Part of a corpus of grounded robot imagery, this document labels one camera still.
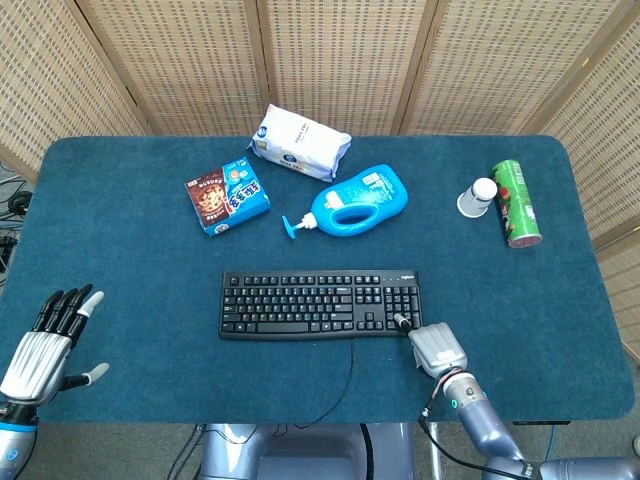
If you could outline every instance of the blue box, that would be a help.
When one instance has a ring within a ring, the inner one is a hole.
[[[184,184],[200,225],[210,236],[266,212],[269,197],[246,157]]]

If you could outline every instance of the robotic hand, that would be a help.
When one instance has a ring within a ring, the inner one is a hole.
[[[51,295],[13,355],[0,385],[7,400],[0,406],[2,480],[17,478],[31,456],[38,428],[37,408],[49,403],[59,391],[91,385],[109,368],[109,364],[101,363],[90,372],[64,376],[71,350],[104,297],[96,292],[83,303],[91,288],[86,285]]]
[[[483,480],[640,480],[640,464],[630,458],[568,458],[541,464],[526,461],[475,377],[465,370],[467,356],[449,326],[438,323],[413,329],[402,315],[394,318],[409,336],[418,367],[436,379],[431,399],[418,419],[420,426],[434,441],[427,418],[442,390],[475,449],[487,458],[484,467],[466,464],[483,470]]]

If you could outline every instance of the table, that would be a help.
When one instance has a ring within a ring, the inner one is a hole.
[[[45,421],[324,422],[414,420],[432,382],[405,338],[241,342],[218,337],[225,270],[407,268],[424,317],[446,321],[505,420],[610,418],[633,403],[628,366],[565,149],[544,136],[356,137],[336,181],[388,163],[409,205],[352,238],[290,240],[280,221],[327,184],[258,159],[245,137],[81,137],[55,143],[0,301],[0,364],[42,302],[87,282],[105,292],[68,372],[99,362],[97,384],[58,395]],[[247,155],[271,211],[215,238],[183,183]],[[517,158],[544,240],[506,246],[495,205],[470,220],[456,198]],[[454,418],[438,403],[434,421]]]

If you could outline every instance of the pringles can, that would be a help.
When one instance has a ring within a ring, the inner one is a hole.
[[[513,248],[530,247],[542,241],[529,190],[516,160],[500,162],[492,171],[498,186],[498,206],[507,236]]]

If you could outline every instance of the black keyboard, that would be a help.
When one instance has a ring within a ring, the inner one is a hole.
[[[321,340],[400,335],[393,316],[421,325],[418,272],[315,270],[227,272],[220,336]]]

